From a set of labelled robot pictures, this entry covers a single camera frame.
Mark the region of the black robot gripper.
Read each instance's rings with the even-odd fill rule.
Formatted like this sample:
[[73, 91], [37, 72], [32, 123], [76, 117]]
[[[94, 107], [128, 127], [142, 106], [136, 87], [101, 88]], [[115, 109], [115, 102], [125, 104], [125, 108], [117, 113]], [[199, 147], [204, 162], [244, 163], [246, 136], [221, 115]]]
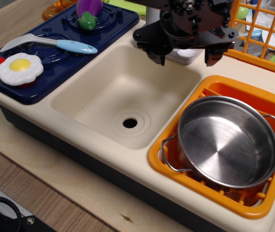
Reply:
[[158, 9], [159, 20], [137, 29], [133, 38], [156, 64], [176, 48], [204, 48], [207, 67], [214, 66], [239, 33], [229, 26], [231, 0], [139, 0], [138, 4]]

